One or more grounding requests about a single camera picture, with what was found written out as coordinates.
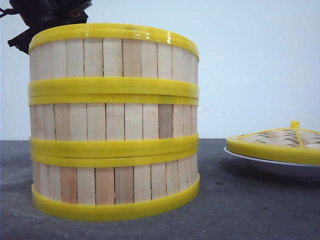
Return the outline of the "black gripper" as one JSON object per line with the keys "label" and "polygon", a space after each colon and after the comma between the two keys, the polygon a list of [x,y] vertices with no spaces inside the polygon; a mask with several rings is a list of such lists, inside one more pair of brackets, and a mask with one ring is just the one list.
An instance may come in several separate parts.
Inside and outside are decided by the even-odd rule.
{"label": "black gripper", "polygon": [[1,9],[0,16],[20,15],[28,29],[7,41],[10,47],[29,53],[32,38],[46,29],[87,22],[85,9],[90,0],[10,0],[12,8]]}

